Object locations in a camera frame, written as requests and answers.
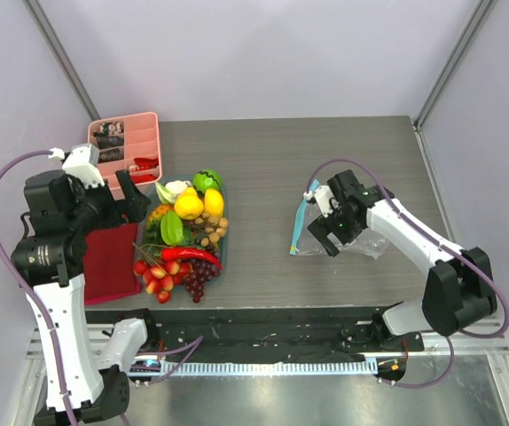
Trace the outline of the clear zip top bag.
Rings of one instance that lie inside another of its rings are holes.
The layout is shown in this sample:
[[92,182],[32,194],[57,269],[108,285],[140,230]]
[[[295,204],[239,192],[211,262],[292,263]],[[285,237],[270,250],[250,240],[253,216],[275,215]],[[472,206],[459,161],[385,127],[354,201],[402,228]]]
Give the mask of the clear zip top bag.
[[[317,205],[306,201],[301,202],[295,214],[290,255],[327,256],[325,247],[308,229],[309,225],[320,216],[321,211]],[[370,229],[364,229],[359,233],[330,233],[327,239],[340,252],[365,255],[374,259],[382,256],[390,245],[385,237]]]

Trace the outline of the green starfruit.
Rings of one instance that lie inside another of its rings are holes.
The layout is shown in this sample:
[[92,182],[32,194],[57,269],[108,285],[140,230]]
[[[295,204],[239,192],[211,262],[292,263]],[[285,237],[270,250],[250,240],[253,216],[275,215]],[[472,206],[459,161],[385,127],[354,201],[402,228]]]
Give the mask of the green starfruit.
[[161,238],[168,246],[177,246],[184,240],[184,225],[173,210],[161,219]]

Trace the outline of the yellow pear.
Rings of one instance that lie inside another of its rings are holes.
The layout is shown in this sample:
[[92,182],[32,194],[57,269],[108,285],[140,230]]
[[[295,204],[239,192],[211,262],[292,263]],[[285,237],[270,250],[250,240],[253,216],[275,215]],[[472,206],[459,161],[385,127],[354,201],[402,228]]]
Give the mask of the yellow pear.
[[174,210],[182,220],[193,220],[202,214],[204,205],[195,189],[188,187],[178,196]]

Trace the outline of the red chili pepper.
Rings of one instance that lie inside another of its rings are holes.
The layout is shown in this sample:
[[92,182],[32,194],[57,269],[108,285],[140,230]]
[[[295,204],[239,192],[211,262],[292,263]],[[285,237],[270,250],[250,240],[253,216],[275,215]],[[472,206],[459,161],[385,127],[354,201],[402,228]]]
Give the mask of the red chili pepper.
[[165,248],[161,251],[161,260],[164,262],[184,259],[204,260],[214,264],[219,270],[223,269],[220,260],[205,250],[192,247],[173,247]]

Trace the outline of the brown longan bunch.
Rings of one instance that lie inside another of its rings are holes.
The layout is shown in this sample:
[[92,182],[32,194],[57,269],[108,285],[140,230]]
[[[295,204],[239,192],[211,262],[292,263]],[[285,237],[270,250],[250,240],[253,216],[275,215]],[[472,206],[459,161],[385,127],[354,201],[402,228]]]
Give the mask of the brown longan bunch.
[[193,228],[196,230],[196,240],[204,249],[215,248],[220,240],[227,234],[229,220],[226,217],[210,216],[203,212],[193,220]]

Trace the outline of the purple grape bunch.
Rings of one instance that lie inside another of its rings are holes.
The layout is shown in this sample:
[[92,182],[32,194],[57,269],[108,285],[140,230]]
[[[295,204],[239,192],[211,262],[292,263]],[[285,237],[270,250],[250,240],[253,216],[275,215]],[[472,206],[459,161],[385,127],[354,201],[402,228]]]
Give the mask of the purple grape bunch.
[[221,270],[215,264],[205,260],[192,260],[192,271],[184,279],[184,289],[198,304],[205,294],[205,286],[220,275]]

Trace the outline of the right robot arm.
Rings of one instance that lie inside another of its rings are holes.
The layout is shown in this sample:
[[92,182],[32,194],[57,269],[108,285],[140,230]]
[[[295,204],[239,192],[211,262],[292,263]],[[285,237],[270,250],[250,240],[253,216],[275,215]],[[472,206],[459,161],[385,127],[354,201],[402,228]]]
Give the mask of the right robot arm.
[[373,316],[371,338],[379,349],[392,350],[406,335],[426,330],[448,337],[496,312],[488,255],[446,240],[411,215],[384,186],[366,187],[352,170],[345,170],[308,188],[303,197],[319,208],[308,230],[328,256],[339,254],[337,242],[349,244],[371,230],[396,246],[425,277],[420,299]]

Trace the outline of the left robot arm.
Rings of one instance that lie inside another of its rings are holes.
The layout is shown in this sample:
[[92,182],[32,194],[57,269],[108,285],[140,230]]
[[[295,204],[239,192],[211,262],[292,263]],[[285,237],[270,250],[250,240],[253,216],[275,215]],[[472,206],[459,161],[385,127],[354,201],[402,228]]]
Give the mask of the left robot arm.
[[96,230],[144,220],[150,205],[126,171],[116,177],[124,194],[90,185],[63,170],[30,177],[24,187],[33,235],[12,252],[36,316],[47,372],[46,407],[36,425],[74,425],[122,416],[129,406],[128,373],[137,353],[153,352],[160,333],[149,310],[125,313],[104,352],[90,347],[84,310],[86,238]]

